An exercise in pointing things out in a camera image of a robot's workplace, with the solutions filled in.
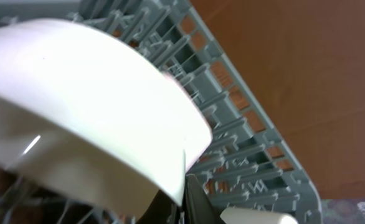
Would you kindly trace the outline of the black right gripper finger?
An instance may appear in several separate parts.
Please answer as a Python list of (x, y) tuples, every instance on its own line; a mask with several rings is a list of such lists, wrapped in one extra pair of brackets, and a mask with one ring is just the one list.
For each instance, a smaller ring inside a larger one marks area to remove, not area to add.
[(136, 224), (225, 224), (212, 206), (202, 185), (193, 174), (185, 180), (182, 205), (158, 191), (147, 211)]

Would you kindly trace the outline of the white bowl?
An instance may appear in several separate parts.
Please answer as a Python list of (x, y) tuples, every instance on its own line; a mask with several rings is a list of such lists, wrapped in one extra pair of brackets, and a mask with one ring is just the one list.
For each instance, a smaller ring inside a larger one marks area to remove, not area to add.
[(0, 27), (0, 167), (141, 217), (184, 200), (212, 131), (182, 85), (109, 34), (61, 19)]

